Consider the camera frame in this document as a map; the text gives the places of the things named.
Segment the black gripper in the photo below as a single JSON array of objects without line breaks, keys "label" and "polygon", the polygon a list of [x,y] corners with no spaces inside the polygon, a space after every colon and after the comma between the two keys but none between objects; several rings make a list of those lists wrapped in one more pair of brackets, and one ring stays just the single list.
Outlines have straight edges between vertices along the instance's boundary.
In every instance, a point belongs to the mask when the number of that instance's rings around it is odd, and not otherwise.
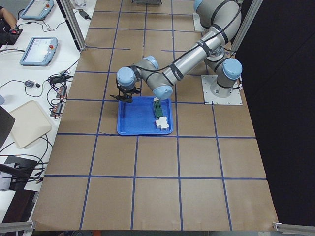
[{"label": "black gripper", "polygon": [[111,97],[115,98],[116,100],[126,102],[126,103],[132,103],[132,95],[133,94],[140,94],[141,88],[137,88],[135,83],[131,83],[128,86],[123,86],[122,84],[119,84],[117,82],[117,88],[119,90],[118,95],[110,95]]}]

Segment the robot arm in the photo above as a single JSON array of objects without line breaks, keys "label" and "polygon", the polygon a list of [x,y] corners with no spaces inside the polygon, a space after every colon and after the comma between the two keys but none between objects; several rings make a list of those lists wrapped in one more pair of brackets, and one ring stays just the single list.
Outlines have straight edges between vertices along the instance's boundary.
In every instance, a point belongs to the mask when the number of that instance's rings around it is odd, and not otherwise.
[{"label": "robot arm", "polygon": [[136,83],[143,80],[156,98],[166,100],[173,93],[173,86],[202,61],[217,75],[211,86],[212,94],[229,97],[243,67],[238,60],[225,55],[224,47],[240,27],[241,7],[233,0],[196,0],[194,10],[207,33],[164,68],[159,68],[153,56],[120,68],[116,75],[119,93],[115,99],[131,103],[132,95],[141,92]]}]

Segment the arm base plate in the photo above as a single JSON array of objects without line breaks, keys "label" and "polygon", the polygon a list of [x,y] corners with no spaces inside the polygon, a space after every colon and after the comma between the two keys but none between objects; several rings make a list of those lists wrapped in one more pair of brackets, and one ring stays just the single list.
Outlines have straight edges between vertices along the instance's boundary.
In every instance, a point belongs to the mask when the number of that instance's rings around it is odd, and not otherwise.
[{"label": "arm base plate", "polygon": [[205,32],[205,28],[201,25],[200,22],[200,17],[198,14],[193,13],[192,14],[192,18],[193,18],[193,25],[194,25],[194,31],[195,32]]},{"label": "arm base plate", "polygon": [[204,103],[209,105],[243,105],[236,80],[231,88],[222,88],[217,83],[217,75],[201,75]]}]

